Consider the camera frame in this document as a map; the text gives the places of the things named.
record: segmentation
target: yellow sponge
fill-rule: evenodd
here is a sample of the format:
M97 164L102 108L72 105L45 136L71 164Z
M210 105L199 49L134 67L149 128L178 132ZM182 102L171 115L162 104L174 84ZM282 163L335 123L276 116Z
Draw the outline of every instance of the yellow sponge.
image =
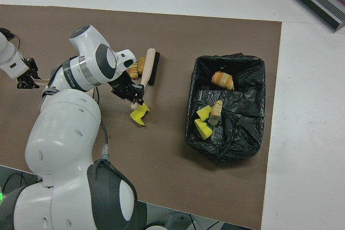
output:
M209 117L211 111L211 106L207 105L206 107L198 110L196 113L199 115L202 121L205 121Z
M196 128L198 129L203 140L209 138L212 135L213 133L212 129L207 127L206 122L203 122L202 119L194 120L194 124Z

